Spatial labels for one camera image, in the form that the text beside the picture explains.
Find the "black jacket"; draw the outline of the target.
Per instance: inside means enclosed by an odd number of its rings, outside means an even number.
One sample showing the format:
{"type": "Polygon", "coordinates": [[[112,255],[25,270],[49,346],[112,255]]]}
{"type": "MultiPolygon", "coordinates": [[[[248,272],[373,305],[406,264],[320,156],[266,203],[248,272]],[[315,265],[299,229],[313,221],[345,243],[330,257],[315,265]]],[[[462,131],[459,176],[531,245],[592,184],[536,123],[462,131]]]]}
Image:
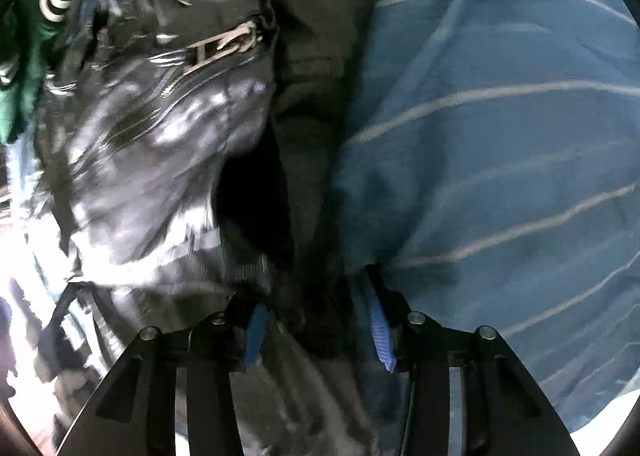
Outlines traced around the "black jacket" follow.
{"type": "Polygon", "coordinates": [[[28,245],[92,351],[270,301],[244,450],[375,455],[331,175],[376,0],[82,0],[32,144],[28,245]]]}

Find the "blue striped bed sheet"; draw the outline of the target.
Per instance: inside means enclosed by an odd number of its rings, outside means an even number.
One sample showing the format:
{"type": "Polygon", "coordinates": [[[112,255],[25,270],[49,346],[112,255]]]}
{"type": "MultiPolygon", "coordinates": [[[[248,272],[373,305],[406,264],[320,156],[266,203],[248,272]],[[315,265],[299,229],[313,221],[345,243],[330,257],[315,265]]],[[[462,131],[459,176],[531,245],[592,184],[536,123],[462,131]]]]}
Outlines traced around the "blue striped bed sheet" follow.
{"type": "MultiPolygon", "coordinates": [[[[114,365],[88,308],[56,312],[27,239],[34,115],[7,144],[14,263],[58,436],[114,365]]],[[[376,0],[331,175],[352,300],[352,367],[393,444],[404,377],[369,327],[378,268],[440,323],[498,328],[570,430],[639,372],[639,22],[624,0],[376,0]]]]}

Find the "green varsity jacket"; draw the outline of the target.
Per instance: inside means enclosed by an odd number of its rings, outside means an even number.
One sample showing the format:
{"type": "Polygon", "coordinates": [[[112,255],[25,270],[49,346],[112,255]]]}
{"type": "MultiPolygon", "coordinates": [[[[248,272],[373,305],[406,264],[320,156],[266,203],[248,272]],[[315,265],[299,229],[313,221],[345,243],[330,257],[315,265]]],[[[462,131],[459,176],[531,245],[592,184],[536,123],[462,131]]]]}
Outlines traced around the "green varsity jacket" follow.
{"type": "Polygon", "coordinates": [[[35,113],[51,47],[76,0],[1,0],[1,143],[35,113]]]}

